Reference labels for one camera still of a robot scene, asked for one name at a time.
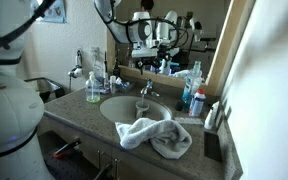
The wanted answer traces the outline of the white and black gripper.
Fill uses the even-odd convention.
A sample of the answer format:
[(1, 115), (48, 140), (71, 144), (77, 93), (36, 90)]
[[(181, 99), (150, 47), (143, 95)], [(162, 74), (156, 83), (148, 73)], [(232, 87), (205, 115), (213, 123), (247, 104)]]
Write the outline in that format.
[(132, 42), (131, 57), (135, 59), (136, 67), (143, 67), (144, 65), (152, 65), (154, 67), (158, 67), (160, 62), (157, 59), (157, 54), (157, 40)]

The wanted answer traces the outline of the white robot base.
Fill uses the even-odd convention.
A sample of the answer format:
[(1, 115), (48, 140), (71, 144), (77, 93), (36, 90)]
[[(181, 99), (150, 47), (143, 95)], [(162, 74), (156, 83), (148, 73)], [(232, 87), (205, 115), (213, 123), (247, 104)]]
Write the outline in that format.
[(36, 134), (44, 113), (39, 94), (16, 75), (25, 32), (55, 0), (0, 0), (0, 180), (55, 180)]

